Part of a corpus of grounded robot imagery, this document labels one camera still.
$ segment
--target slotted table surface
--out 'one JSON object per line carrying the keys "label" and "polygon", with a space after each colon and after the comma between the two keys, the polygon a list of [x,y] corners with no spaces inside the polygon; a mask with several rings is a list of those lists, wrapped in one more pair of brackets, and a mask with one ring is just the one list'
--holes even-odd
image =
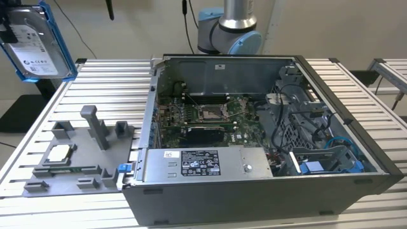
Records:
{"label": "slotted table surface", "polygon": [[[340,63],[308,59],[331,90],[350,109],[391,160],[407,174],[407,125]],[[130,160],[135,160],[150,89],[150,60],[88,60],[74,82],[63,83],[34,127],[0,171],[0,226],[13,228],[132,228],[136,219],[122,193],[23,198],[23,187],[52,140],[55,121],[87,126],[86,104],[98,106],[107,125],[126,120],[136,127]],[[407,228],[407,178],[382,195],[362,198],[339,216],[186,226],[190,229]]]}

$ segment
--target open computer chassis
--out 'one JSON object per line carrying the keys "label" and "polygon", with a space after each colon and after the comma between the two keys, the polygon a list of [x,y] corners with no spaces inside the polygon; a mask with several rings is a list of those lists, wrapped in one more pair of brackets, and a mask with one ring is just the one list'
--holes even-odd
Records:
{"label": "open computer chassis", "polygon": [[339,214],[403,177],[302,56],[166,55],[140,145],[140,225]]}

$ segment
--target white wall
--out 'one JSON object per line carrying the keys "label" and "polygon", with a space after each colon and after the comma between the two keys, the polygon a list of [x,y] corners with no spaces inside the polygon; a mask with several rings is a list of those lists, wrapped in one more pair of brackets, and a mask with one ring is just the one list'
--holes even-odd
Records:
{"label": "white wall", "polygon": [[[23,1],[36,4],[38,0]],[[58,0],[72,20],[84,41],[99,59],[148,59],[152,54],[190,53],[182,0],[114,0],[115,21],[108,18],[104,0]],[[52,0],[58,25],[74,60],[92,58],[78,34]],[[272,0],[255,1],[258,30],[264,34],[271,17]],[[192,0],[195,15],[204,7],[223,6],[223,0]],[[196,47],[198,30],[188,11],[188,29],[192,46]],[[0,54],[0,99],[13,99],[22,94],[38,93],[34,85],[20,83],[13,68]]]}
{"label": "white wall", "polygon": [[348,69],[366,69],[374,58],[407,58],[407,0],[279,1],[264,53],[336,57]]}

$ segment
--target warning label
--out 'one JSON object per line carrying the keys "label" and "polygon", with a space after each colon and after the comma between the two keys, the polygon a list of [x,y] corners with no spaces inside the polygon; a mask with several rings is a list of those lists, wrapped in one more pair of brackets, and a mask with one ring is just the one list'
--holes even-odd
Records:
{"label": "warning label", "polygon": [[218,150],[182,151],[183,176],[216,176],[220,175]]}

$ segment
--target motherboard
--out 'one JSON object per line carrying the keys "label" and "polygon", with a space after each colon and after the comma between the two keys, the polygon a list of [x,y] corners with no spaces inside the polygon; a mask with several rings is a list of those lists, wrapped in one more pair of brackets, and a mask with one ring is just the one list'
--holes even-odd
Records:
{"label": "motherboard", "polygon": [[159,124],[163,148],[244,146],[268,148],[250,97],[162,97]]}

